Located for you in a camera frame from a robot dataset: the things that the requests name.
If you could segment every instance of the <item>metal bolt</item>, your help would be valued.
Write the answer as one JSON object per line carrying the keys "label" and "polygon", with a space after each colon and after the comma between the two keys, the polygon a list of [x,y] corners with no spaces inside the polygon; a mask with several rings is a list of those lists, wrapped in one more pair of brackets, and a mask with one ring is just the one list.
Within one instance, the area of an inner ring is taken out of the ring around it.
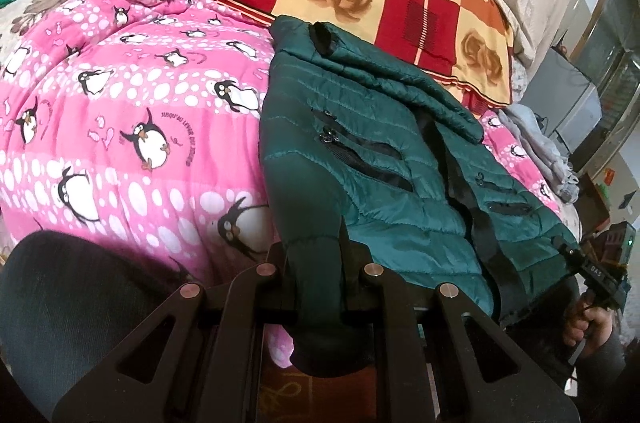
{"label": "metal bolt", "polygon": [[440,293],[447,298],[455,298],[458,296],[458,293],[460,293],[460,290],[455,284],[446,282],[440,286]]}
{"label": "metal bolt", "polygon": [[374,262],[369,262],[364,266],[364,273],[370,277],[379,277],[384,273],[384,271],[385,269],[380,264],[375,264]]}
{"label": "metal bolt", "polygon": [[180,295],[182,298],[193,298],[197,297],[200,293],[200,286],[197,284],[185,284],[180,288]]}
{"label": "metal bolt", "polygon": [[276,273],[276,266],[269,262],[265,262],[264,264],[260,264],[255,271],[261,277],[270,277]]}

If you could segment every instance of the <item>gray cloth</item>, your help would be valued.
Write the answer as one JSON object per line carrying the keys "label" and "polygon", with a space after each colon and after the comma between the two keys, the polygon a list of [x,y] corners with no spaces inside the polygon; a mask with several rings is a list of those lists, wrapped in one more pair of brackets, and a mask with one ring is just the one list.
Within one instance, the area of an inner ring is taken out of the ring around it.
{"label": "gray cloth", "polygon": [[540,131],[533,111],[514,103],[499,110],[498,118],[522,145],[556,195],[567,204],[574,203],[578,199],[578,177],[555,143]]}

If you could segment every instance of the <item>black strap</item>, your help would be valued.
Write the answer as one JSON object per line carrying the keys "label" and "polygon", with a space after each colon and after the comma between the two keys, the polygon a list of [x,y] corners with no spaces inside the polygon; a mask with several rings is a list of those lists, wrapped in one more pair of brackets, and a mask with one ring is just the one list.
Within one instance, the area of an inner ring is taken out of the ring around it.
{"label": "black strap", "polygon": [[470,226],[470,242],[476,257],[494,281],[500,308],[494,310],[493,318],[503,323],[512,320],[529,304],[524,284],[513,263],[500,249],[491,217],[478,206],[476,195],[466,182],[457,159],[447,148],[433,118],[424,109],[414,111],[414,115],[422,139],[438,161],[449,203],[465,217]]}

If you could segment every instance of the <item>zipper pull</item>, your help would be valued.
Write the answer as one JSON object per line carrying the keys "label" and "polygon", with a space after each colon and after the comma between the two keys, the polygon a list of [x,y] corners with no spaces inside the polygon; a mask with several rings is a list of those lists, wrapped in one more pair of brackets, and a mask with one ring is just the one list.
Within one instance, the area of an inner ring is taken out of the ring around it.
{"label": "zipper pull", "polygon": [[338,135],[335,133],[335,130],[330,129],[329,127],[324,127],[320,133],[320,141],[322,143],[334,143],[338,141]]}

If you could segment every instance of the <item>green puffer jacket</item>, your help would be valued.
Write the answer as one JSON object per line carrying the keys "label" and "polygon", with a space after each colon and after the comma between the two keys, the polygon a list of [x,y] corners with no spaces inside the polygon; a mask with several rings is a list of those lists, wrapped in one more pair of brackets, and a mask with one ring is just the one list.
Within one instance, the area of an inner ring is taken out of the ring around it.
{"label": "green puffer jacket", "polygon": [[405,280],[457,284],[513,321],[569,275],[558,217],[481,144],[468,110],[417,67],[334,25],[280,16],[260,120],[267,194],[301,318],[340,311],[338,230]]}

